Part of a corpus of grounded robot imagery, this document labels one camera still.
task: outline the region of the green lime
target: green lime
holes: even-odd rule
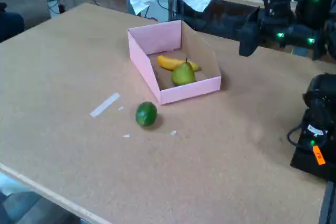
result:
[[[140,126],[151,126],[154,124],[157,116],[157,109],[151,102],[143,102],[139,105],[135,114],[136,122]]]

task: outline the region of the pink cardboard box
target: pink cardboard box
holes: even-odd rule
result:
[[[222,79],[215,52],[181,20],[130,28],[131,60],[160,104],[171,103],[218,91]],[[185,59],[197,63],[196,82],[175,87],[172,71],[161,68],[157,56]]]

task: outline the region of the banana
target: banana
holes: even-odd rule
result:
[[[172,59],[163,55],[159,55],[157,58],[159,66],[167,70],[174,70],[184,62],[184,60]],[[194,71],[199,71],[199,65],[189,60],[188,62],[191,64]]]

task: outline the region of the green pear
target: green pear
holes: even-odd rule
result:
[[[193,67],[187,62],[187,59],[185,59],[184,63],[174,69],[172,79],[176,86],[186,85],[196,81]]]

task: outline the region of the paper strip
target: paper strip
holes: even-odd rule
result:
[[[106,101],[104,101],[101,105],[99,105],[94,111],[90,113],[90,116],[95,118],[97,115],[100,115],[105,109],[108,108],[112,103],[114,103],[120,95],[118,93],[114,93],[111,95]]]

